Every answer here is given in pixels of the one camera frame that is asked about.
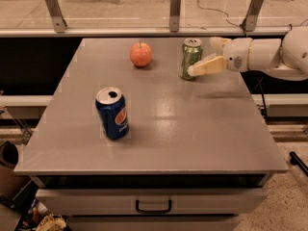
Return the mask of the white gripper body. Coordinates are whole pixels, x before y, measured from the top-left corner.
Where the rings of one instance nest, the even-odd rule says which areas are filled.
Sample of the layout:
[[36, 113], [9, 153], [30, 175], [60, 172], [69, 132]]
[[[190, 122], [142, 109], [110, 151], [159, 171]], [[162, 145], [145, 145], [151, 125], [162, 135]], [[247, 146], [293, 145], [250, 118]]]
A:
[[248, 71], [248, 53], [251, 42], [252, 38], [235, 38], [223, 46], [223, 56], [228, 62], [228, 70]]

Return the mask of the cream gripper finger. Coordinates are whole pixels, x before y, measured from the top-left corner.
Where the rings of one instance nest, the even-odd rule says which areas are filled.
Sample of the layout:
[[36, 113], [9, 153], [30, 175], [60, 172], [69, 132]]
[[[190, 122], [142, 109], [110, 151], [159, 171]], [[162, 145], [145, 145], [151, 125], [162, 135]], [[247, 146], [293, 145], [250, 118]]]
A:
[[222, 52], [223, 46], [230, 42], [230, 38], [221, 38], [221, 37], [211, 37], [210, 44], [215, 52]]
[[223, 56], [209, 55], [188, 68], [188, 74], [192, 77], [216, 74], [227, 67], [227, 60]]

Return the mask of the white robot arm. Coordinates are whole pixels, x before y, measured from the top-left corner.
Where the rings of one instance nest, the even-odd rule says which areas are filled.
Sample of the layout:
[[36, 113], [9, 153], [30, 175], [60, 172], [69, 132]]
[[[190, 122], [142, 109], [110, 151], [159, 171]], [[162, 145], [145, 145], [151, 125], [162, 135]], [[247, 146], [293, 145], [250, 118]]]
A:
[[284, 38], [210, 38], [214, 53], [190, 65], [192, 77], [216, 74], [224, 69], [260, 71], [270, 77], [308, 79], [308, 26], [293, 27]]

